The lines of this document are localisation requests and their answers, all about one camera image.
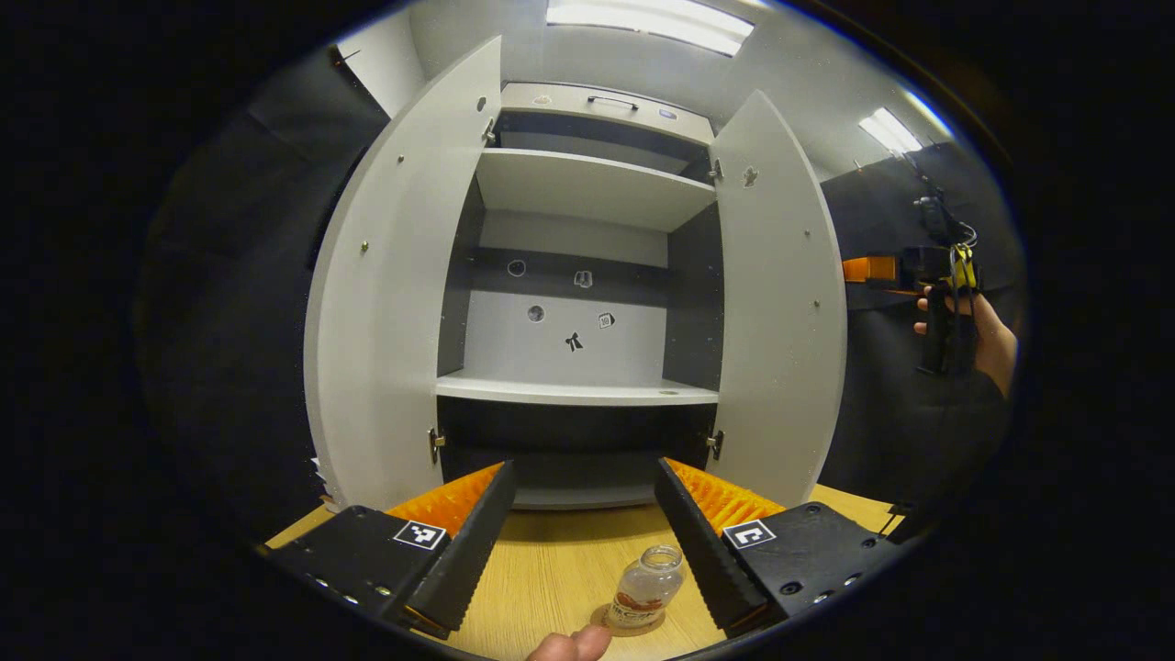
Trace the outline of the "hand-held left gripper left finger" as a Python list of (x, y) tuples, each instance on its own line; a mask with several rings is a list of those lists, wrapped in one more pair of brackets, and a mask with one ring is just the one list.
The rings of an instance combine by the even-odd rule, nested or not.
[(387, 626), (461, 628), (516, 494), (511, 460), (390, 510), (351, 506), (269, 551), (320, 595)]

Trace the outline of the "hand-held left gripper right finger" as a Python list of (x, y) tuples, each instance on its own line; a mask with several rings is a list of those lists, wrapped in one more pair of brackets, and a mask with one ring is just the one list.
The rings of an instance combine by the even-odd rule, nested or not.
[(897, 542), (825, 503), (784, 508), (669, 457), (658, 465), (654, 498), (728, 638), (822, 611), (900, 555)]

